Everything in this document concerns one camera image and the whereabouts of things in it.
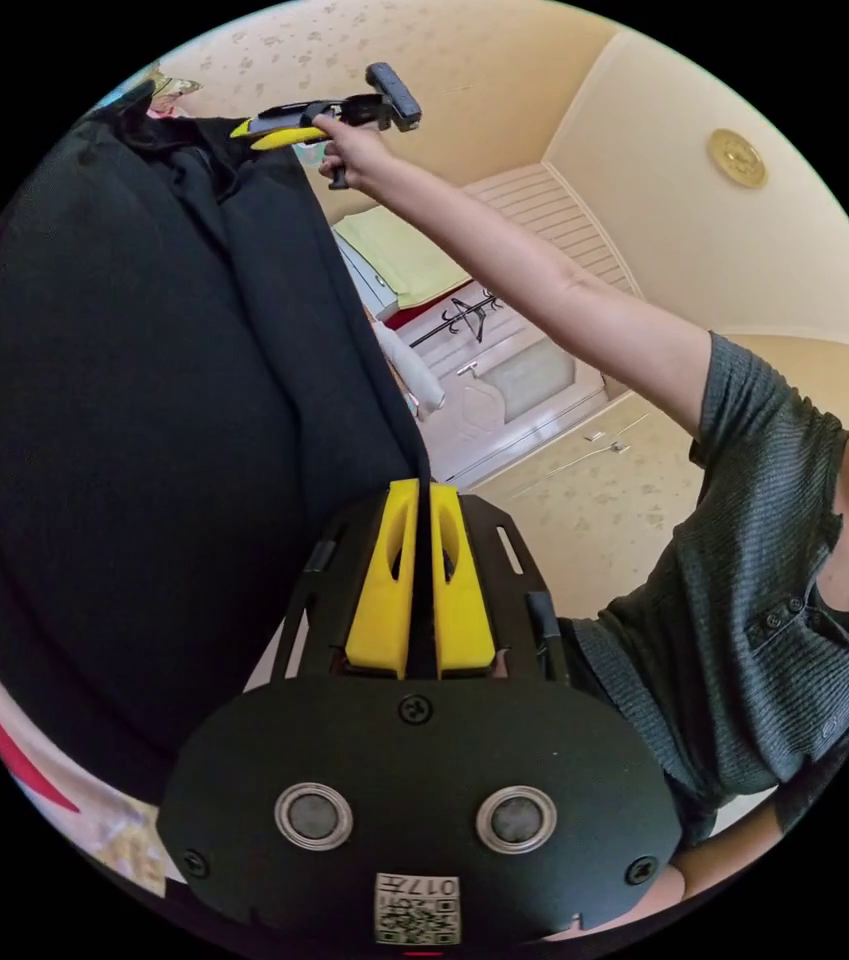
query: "printed label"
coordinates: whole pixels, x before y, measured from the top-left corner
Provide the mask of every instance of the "printed label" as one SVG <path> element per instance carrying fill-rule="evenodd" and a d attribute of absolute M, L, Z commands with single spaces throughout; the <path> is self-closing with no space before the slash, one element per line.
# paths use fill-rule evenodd
<path fill-rule="evenodd" d="M 461 942 L 457 877 L 379 873 L 374 900 L 378 943 L 446 946 Z"/>

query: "person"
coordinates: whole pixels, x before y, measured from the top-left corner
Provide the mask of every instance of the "person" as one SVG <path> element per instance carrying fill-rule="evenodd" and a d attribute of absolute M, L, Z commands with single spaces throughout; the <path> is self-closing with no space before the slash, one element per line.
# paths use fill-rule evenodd
<path fill-rule="evenodd" d="M 614 925 L 714 888 L 800 820 L 849 752 L 849 432 L 752 352 L 608 286 L 376 130 L 315 126 L 330 138 L 324 176 L 344 166 L 349 187 L 690 435 L 696 509 L 646 583 L 562 631 L 575 684 L 644 738 L 684 827 Z M 724 803 L 773 787 L 710 836 Z"/>

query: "beige wall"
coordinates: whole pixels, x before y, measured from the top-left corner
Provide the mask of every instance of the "beige wall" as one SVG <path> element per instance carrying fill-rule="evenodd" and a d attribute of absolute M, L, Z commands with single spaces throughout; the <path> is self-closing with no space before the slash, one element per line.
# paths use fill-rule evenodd
<path fill-rule="evenodd" d="M 464 185 L 538 163 L 616 26 L 549 0 L 298 0 L 222 27 L 163 57 L 201 90 L 195 116 L 368 91 L 385 60 L 421 104 L 421 128 L 392 134 L 405 154 Z M 332 220 L 366 208 L 312 175 Z"/>
<path fill-rule="evenodd" d="M 849 429 L 849 347 L 785 337 L 733 339 Z M 589 442 L 586 437 L 598 430 L 605 436 Z M 594 454 L 618 438 L 630 449 Z M 702 474 L 688 461 L 689 449 L 680 427 L 631 394 L 474 492 L 514 517 L 558 612 L 591 617 L 644 582 L 673 528 L 694 509 Z"/>
<path fill-rule="evenodd" d="M 706 143 L 728 127 L 769 169 L 748 190 Z M 849 220 L 803 157 L 723 83 L 621 31 L 545 159 L 603 224 L 647 299 L 728 333 L 849 344 Z"/>

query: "coat rack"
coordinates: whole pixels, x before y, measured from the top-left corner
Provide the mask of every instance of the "coat rack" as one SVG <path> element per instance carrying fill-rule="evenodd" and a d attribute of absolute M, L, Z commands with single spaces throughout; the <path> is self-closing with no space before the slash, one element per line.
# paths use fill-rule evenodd
<path fill-rule="evenodd" d="M 473 306 L 457 297 L 451 297 L 451 304 L 456 312 L 448 316 L 448 314 L 451 313 L 451 308 L 444 310 L 441 313 L 441 322 L 437 324 L 433 330 L 425 333 L 423 337 L 418 337 L 417 340 L 411 344 L 411 347 L 419 347 L 425 340 L 430 340 L 431 337 L 436 336 L 442 330 L 448 330 L 454 334 L 460 333 L 460 329 L 456 327 L 456 324 L 460 323 L 461 320 L 467 324 L 468 329 L 474 335 L 474 339 L 477 340 L 478 343 L 482 343 L 484 340 L 484 321 L 487 318 L 488 312 L 499 310 L 504 306 L 504 304 L 501 303 L 500 297 L 496 297 L 489 290 L 484 289 L 482 293 L 484 299 L 481 300 L 480 303 L 475 303 Z"/>

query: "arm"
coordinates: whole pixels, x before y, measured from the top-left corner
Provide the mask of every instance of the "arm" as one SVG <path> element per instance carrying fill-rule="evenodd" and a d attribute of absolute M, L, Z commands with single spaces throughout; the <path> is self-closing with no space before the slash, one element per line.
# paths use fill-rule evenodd
<path fill-rule="evenodd" d="M 428 237 L 568 353 L 620 380 L 697 436 L 707 331 L 587 273 L 462 190 L 394 157 L 364 193 Z"/>
<path fill-rule="evenodd" d="M 684 877 L 682 900 L 690 900 L 740 873 L 783 838 L 775 798 L 770 796 L 716 837 L 677 854 L 671 861 Z"/>
<path fill-rule="evenodd" d="M 599 927 L 589 930 L 573 927 L 547 939 L 572 940 L 594 933 L 604 933 L 606 930 L 644 920 L 662 910 L 669 910 L 693 900 L 759 860 L 783 836 L 772 796 L 716 837 L 677 854 L 671 863 L 661 870 L 637 906 L 627 913 Z"/>

